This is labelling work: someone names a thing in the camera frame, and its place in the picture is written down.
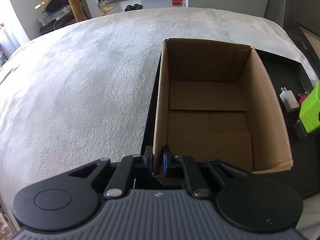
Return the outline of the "black slippers pair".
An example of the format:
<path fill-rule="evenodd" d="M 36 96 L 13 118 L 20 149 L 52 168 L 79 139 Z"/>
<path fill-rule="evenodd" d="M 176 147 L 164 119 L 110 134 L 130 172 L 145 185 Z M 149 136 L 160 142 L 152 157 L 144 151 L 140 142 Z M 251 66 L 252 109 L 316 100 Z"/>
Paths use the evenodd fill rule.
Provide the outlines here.
<path fill-rule="evenodd" d="M 133 11 L 133 10 L 141 10 L 143 9 L 143 5 L 141 4 L 134 4 L 134 5 L 127 5 L 125 11 Z"/>

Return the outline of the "black framed cork board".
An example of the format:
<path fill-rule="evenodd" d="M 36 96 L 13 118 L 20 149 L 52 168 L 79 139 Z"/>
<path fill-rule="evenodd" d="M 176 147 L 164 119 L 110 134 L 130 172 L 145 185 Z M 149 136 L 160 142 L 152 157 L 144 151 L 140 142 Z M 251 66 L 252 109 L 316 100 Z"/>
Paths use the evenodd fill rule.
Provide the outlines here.
<path fill-rule="evenodd" d="M 296 21 L 288 23 L 284 29 L 319 78 L 319 35 Z"/>

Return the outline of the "green plastic cube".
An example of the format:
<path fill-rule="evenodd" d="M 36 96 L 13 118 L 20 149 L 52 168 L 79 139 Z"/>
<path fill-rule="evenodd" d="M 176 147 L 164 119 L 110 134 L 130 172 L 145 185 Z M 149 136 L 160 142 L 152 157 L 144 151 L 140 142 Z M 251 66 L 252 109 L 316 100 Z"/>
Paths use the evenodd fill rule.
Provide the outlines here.
<path fill-rule="evenodd" d="M 299 118 L 308 134 L 319 129 L 319 82 L 302 102 Z"/>

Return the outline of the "pink toy figure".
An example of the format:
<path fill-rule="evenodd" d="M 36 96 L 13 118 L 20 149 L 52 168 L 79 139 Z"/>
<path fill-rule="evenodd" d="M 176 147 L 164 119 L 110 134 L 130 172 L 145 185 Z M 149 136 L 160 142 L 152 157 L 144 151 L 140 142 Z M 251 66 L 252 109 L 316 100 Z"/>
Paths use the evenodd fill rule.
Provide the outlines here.
<path fill-rule="evenodd" d="M 298 104 L 301 106 L 303 101 L 308 97 L 308 95 L 310 94 L 310 90 L 305 91 L 304 93 L 298 93 Z"/>

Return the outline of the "yellow slipper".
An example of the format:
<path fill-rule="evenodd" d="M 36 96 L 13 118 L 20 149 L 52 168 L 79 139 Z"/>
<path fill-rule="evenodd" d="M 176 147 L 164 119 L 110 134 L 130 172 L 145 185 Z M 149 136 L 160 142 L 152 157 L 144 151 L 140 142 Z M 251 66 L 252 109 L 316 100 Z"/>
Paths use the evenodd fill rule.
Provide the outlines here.
<path fill-rule="evenodd" d="M 113 7 L 104 7 L 103 9 L 101 9 L 101 13 L 102 14 L 106 14 L 108 13 L 109 11 L 111 11 L 113 9 Z"/>

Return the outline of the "beige grey square adapter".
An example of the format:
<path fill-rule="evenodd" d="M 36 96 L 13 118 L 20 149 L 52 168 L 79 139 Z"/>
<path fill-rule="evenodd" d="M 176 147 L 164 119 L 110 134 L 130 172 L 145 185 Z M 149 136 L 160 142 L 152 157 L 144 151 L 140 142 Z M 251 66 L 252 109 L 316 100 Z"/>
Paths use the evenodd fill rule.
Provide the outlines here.
<path fill-rule="evenodd" d="M 306 132 L 300 119 L 297 120 L 297 122 L 293 125 L 293 129 L 299 140 L 302 140 L 308 136 L 308 133 Z"/>

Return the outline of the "black suitcase under table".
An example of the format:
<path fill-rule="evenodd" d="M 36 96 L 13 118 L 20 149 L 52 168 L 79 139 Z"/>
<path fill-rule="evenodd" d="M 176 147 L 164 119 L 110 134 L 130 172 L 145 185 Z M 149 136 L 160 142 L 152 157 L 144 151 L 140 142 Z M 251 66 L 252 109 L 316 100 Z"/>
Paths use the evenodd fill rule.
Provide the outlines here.
<path fill-rule="evenodd" d="M 71 6 L 67 0 L 51 0 L 38 17 L 41 35 L 75 23 Z"/>

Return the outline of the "white charger plug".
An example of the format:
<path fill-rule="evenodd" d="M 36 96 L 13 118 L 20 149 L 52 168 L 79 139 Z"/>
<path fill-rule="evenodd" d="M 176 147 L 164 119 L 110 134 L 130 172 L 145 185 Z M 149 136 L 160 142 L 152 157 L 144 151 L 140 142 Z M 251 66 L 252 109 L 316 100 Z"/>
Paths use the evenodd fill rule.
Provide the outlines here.
<path fill-rule="evenodd" d="M 285 106 L 287 113 L 292 113 L 299 110 L 300 106 L 293 92 L 291 90 L 287 90 L 286 87 L 281 87 L 280 90 L 281 93 L 279 96 Z"/>

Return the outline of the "dark leaning board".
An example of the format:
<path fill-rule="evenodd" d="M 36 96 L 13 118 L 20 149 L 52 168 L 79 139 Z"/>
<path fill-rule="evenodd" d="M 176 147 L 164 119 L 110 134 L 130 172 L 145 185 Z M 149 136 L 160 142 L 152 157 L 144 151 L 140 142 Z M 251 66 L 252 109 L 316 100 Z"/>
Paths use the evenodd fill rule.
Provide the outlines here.
<path fill-rule="evenodd" d="M 283 29 L 297 22 L 319 33 L 319 0 L 268 0 L 265 17 Z"/>

